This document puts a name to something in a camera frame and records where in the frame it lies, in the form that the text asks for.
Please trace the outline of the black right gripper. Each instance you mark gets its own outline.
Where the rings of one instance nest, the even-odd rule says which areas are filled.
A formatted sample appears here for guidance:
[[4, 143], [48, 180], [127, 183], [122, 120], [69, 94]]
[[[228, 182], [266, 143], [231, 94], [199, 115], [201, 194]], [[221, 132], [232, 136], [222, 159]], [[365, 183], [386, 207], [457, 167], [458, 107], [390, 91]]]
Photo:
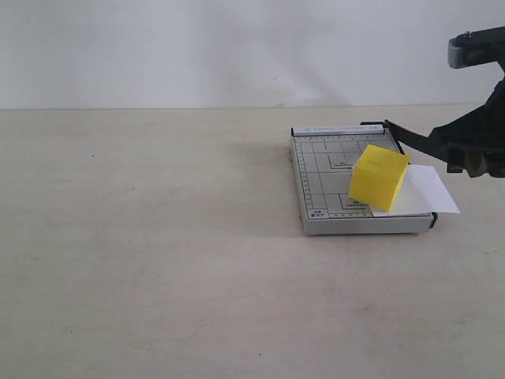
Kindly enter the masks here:
[[451, 174], [471, 178], [504, 176], [504, 80], [485, 103], [430, 133], [440, 144], [439, 159]]

